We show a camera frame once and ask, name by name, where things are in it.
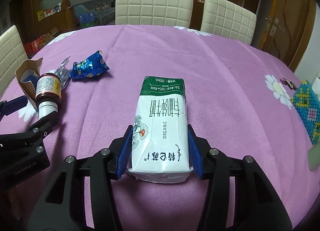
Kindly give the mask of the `cardboard medicine box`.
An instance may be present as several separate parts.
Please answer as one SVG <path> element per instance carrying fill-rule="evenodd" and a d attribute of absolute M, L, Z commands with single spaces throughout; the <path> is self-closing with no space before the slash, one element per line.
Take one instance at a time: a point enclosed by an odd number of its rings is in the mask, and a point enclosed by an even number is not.
<path fill-rule="evenodd" d="M 37 60 L 25 60 L 15 71 L 16 80 L 31 105 L 37 110 L 35 104 L 35 93 L 37 81 L 40 78 L 40 68 L 43 58 Z"/>

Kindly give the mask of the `brown medicine bottle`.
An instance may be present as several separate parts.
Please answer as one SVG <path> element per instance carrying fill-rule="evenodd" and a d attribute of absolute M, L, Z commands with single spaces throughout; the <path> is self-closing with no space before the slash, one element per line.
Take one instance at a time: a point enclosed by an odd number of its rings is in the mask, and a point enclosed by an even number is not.
<path fill-rule="evenodd" d="M 44 73 L 37 81 L 35 104 L 39 119 L 52 112 L 58 112 L 61 106 L 61 80 L 54 73 Z"/>

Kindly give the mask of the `blue foil wrapper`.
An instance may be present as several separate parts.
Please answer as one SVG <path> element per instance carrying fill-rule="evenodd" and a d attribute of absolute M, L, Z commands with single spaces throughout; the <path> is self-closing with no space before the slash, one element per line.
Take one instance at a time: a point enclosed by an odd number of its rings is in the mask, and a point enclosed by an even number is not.
<path fill-rule="evenodd" d="M 69 77 L 72 80 L 91 79 L 109 71 L 102 56 L 102 51 L 98 50 L 81 62 L 74 62 Z"/>

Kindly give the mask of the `white green milk carton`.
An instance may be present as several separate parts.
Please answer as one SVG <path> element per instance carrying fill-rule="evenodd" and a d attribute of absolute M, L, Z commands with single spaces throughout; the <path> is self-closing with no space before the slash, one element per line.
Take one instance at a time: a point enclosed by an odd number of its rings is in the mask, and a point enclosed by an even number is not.
<path fill-rule="evenodd" d="M 174 184 L 187 180 L 187 102 L 182 79 L 145 77 L 137 102 L 127 174 Z"/>

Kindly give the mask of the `cream chair left side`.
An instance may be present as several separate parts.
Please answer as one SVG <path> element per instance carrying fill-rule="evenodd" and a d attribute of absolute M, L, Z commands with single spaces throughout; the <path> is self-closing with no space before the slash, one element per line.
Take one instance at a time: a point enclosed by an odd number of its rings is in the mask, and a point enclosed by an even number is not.
<path fill-rule="evenodd" d="M 15 78 L 15 71 L 28 56 L 15 25 L 1 35 L 0 45 L 0 94 L 3 96 Z"/>

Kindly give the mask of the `cream chair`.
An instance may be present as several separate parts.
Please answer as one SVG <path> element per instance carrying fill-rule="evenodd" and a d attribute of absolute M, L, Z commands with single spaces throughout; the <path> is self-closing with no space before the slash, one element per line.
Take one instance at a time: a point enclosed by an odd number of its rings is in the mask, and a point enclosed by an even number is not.
<path fill-rule="evenodd" d="M 204 0 L 200 31 L 251 45 L 256 14 L 227 0 Z"/>
<path fill-rule="evenodd" d="M 28 56 L 15 25 L 1 35 L 0 45 L 0 94 L 3 96 L 15 78 L 15 71 Z"/>
<path fill-rule="evenodd" d="M 188 28 L 193 2 L 194 0 L 116 0 L 115 23 Z"/>

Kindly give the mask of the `cardboard boxes pile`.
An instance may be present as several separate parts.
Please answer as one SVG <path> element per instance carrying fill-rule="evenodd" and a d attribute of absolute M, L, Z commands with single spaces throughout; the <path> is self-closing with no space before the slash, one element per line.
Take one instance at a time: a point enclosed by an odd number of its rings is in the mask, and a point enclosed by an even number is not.
<path fill-rule="evenodd" d="M 40 36 L 39 38 L 33 40 L 24 45 L 25 52 L 29 58 L 33 57 L 38 53 L 44 46 L 49 44 L 53 39 L 57 38 L 60 34 L 60 30 L 56 27 L 53 28 L 49 33 Z"/>

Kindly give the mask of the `green cup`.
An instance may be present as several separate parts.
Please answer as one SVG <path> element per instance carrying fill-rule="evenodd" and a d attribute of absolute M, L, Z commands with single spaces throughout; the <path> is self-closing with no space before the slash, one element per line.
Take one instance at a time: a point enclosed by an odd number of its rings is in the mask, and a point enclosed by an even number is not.
<path fill-rule="evenodd" d="M 308 166 L 310 171 L 314 171 L 320 166 L 320 143 L 313 145 L 308 150 Z"/>

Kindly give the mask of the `beaded blue tissue box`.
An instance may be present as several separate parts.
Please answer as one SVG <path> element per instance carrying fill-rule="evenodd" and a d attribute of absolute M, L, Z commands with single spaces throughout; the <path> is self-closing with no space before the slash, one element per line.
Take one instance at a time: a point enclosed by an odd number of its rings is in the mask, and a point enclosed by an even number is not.
<path fill-rule="evenodd" d="M 319 100 L 312 90 L 312 85 L 303 80 L 291 97 L 291 102 L 298 112 L 313 145 L 319 144 Z"/>

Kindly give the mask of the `colourful bag on floor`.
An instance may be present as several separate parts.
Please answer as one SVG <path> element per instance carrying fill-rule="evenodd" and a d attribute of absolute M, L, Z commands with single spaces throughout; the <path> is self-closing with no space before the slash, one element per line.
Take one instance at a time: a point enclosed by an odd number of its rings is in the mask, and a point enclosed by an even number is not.
<path fill-rule="evenodd" d="M 82 29 L 97 26 L 99 23 L 93 12 L 84 13 L 83 15 L 79 16 L 78 21 L 79 27 Z"/>

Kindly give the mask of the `grey sofa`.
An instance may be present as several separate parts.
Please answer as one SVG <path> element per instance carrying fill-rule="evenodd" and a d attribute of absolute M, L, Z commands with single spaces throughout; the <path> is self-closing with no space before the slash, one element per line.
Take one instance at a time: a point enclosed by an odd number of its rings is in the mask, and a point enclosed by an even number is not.
<path fill-rule="evenodd" d="M 93 12 L 98 20 L 98 25 L 107 25 L 115 20 L 115 4 L 110 0 L 90 0 L 73 6 L 75 17 L 87 12 Z"/>

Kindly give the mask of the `pink floral tablecloth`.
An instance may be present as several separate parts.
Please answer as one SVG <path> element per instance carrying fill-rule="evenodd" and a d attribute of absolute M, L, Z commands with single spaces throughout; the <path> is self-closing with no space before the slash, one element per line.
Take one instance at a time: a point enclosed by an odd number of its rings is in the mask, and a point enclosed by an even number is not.
<path fill-rule="evenodd" d="M 279 59 L 237 40 L 166 26 L 97 26 L 61 35 L 36 54 L 43 73 L 64 59 L 101 51 L 109 71 L 71 81 L 62 92 L 59 125 L 44 140 L 50 167 L 17 187 L 23 224 L 52 174 L 69 155 L 85 158 L 108 147 L 134 122 L 146 76 L 184 80 L 188 122 L 227 156 L 255 158 L 300 223 L 319 194 L 310 171 L 309 136 L 294 108 L 274 93 L 272 80 L 300 80 Z"/>

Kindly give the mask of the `cream chair far middle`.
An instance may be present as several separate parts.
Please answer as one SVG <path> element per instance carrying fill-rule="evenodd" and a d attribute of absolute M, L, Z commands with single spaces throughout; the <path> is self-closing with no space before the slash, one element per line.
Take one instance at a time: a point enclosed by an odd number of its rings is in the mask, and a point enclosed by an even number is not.
<path fill-rule="evenodd" d="M 193 2 L 194 0 L 116 0 L 115 23 L 188 28 Z"/>

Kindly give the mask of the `wooden door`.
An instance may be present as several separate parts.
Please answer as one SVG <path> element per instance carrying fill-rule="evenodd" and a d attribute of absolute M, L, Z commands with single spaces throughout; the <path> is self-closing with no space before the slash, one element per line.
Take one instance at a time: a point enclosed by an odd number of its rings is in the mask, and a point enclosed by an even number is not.
<path fill-rule="evenodd" d="M 273 0 L 258 49 L 295 71 L 309 44 L 316 17 L 315 0 Z"/>

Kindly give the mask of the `cream chair far right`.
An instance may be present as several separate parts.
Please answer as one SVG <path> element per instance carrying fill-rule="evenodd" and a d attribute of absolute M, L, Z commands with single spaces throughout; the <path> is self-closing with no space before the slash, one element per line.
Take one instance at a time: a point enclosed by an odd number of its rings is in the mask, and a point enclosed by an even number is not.
<path fill-rule="evenodd" d="M 204 0 L 200 31 L 251 45 L 256 14 L 227 0 Z"/>

